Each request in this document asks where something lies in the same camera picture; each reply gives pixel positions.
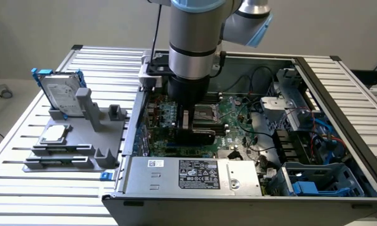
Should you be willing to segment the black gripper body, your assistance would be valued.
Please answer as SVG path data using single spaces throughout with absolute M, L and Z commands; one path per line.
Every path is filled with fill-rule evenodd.
M 209 83 L 209 76 L 195 80 L 170 76 L 167 78 L 167 96 L 182 109 L 189 110 L 203 99 Z

